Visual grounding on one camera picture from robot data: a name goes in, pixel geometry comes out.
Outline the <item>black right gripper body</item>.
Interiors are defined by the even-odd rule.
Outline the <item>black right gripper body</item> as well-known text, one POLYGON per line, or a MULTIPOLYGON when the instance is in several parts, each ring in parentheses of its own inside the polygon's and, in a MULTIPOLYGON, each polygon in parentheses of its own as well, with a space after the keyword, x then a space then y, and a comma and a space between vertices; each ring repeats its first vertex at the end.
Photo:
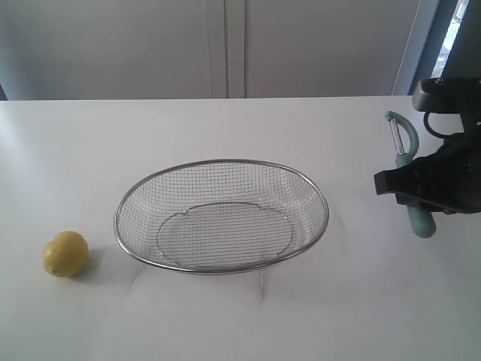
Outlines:
POLYGON ((435 153, 436 203, 461 214, 480 212, 480 126, 450 135, 435 153))

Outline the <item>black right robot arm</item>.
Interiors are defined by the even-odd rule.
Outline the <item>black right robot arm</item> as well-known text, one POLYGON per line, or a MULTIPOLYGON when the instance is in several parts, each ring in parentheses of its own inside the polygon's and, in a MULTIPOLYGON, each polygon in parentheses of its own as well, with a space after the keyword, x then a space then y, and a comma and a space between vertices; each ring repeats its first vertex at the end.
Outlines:
POLYGON ((480 211, 480 3, 471 1, 451 54, 439 77, 421 79, 413 107, 423 114, 429 135, 442 141, 418 156, 413 124, 386 113, 398 152, 394 169, 374 175, 377 194, 393 194, 409 214, 427 220, 434 213, 480 211))

